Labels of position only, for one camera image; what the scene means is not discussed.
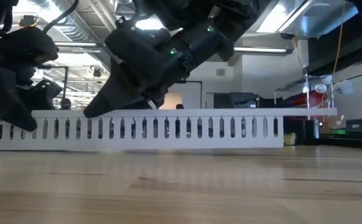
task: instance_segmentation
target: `ceiling duct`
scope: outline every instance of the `ceiling duct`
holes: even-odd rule
[[[32,5],[37,6],[42,14],[56,15],[65,12],[69,9],[70,5],[64,0],[27,0]],[[74,42],[100,42],[100,39],[91,31],[91,29],[85,24],[83,19],[77,14],[77,12],[71,13],[64,20],[60,21],[61,25],[55,27],[63,35],[67,36]],[[100,60],[103,66],[109,70],[110,68],[110,56],[106,50],[102,50],[100,53],[91,53],[91,56]]]

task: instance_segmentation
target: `vent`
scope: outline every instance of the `vent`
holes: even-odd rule
[[[217,69],[217,76],[225,76],[225,69]]]

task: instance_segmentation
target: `person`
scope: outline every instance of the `person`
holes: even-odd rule
[[[175,106],[175,109],[177,109],[177,110],[183,110],[184,108],[183,108],[183,105],[182,105],[182,104],[177,104],[177,105]]]

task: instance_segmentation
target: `wooden table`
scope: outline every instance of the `wooden table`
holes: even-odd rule
[[[187,154],[0,152],[0,224],[362,223],[362,149]]]

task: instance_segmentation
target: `red object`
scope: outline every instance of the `red object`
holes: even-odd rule
[[[322,96],[323,93],[318,93],[315,90],[310,91],[310,108],[314,108],[315,106],[322,104]],[[295,107],[307,107],[307,94],[301,93],[293,98],[287,100],[287,103],[290,105],[294,105]]]

